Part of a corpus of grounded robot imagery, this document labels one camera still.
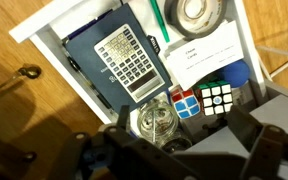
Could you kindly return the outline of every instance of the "calculator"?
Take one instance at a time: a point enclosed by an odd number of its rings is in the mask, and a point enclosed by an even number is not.
[[[165,83],[128,24],[97,43],[94,50],[136,103]]]

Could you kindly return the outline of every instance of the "rubik's cube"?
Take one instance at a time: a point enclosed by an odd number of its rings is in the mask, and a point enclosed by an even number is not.
[[[171,98],[177,115],[181,119],[191,117],[200,112],[199,103],[191,89],[183,91],[182,88],[176,87],[171,92]]]
[[[233,105],[231,85],[226,81],[198,85],[198,99],[206,116],[231,110]]]

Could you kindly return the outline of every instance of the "calculator keypad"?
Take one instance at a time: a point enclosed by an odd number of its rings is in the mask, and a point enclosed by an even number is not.
[[[117,31],[118,34],[114,32],[115,36],[95,50],[119,81],[126,86],[154,67],[131,29]]]

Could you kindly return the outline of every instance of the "white drawer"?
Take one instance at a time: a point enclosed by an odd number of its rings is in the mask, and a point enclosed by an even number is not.
[[[237,22],[244,60],[251,69],[250,81],[252,82],[256,100],[260,105],[267,101],[266,88],[243,1],[227,1],[225,17],[228,20],[236,20]],[[164,51],[174,42],[181,39],[182,36],[167,25],[171,42],[165,43],[149,1],[131,0],[129,3],[144,31],[157,38],[161,48],[159,56],[162,61],[165,61]],[[163,12],[164,0],[159,0],[158,4],[161,12]],[[72,69],[61,49],[61,39],[104,13],[109,7],[118,8],[119,6],[118,0],[56,0],[10,31],[10,34],[18,43],[30,39],[105,124],[114,122],[117,117],[105,108],[91,88],[86,85],[84,79]]]

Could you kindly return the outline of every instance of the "wooden surface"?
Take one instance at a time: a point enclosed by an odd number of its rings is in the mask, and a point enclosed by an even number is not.
[[[40,78],[22,78],[0,92],[0,139],[23,151],[35,151],[37,160],[26,179],[48,173],[71,132],[97,132],[101,121],[59,73],[26,41],[17,44],[8,31],[46,5],[49,0],[0,0],[0,84],[24,63],[39,65]],[[255,44],[288,50],[288,1],[244,0]],[[287,57],[260,52],[269,71]],[[288,88],[288,69],[274,78]]]

